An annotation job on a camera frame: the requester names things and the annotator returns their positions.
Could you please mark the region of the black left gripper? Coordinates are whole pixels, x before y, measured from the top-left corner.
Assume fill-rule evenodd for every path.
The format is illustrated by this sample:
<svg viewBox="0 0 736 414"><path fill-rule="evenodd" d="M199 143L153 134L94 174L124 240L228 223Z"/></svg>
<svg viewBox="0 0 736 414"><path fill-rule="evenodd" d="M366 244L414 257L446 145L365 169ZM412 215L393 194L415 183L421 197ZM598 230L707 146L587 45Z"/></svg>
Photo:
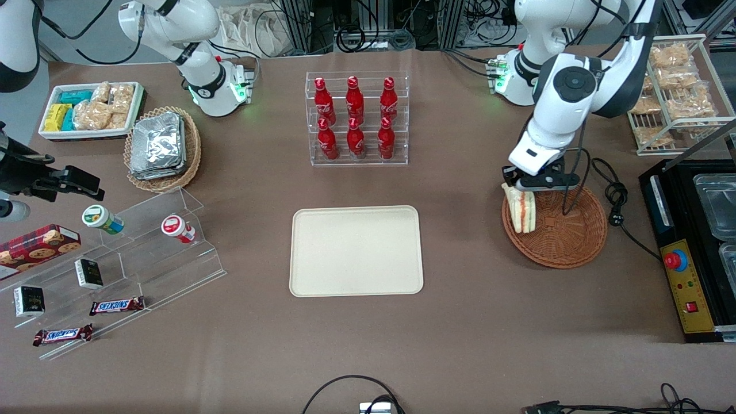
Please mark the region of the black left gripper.
<svg viewBox="0 0 736 414"><path fill-rule="evenodd" d="M534 199L545 195L545 191L563 191L575 189L579 184L579 176L572 172L565 172L563 163L550 163L536 175L523 172L517 179L517 167L503 167L504 182L509 187L520 191L530 191Z"/></svg>

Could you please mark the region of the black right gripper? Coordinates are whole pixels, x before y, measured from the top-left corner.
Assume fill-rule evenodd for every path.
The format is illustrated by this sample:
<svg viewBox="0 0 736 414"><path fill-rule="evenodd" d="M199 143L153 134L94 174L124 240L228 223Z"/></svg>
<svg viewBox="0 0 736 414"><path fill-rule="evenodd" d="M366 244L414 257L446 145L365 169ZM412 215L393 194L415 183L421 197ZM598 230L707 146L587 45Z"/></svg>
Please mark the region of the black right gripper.
<svg viewBox="0 0 736 414"><path fill-rule="evenodd" d="M57 193L74 193L103 200L105 191L100 188L101 180L95 175L74 166L66 166L55 172L50 164L55 158L39 152L16 141L3 130L6 124L1 123L1 191L11 196L37 197L48 202L55 202Z"/></svg>

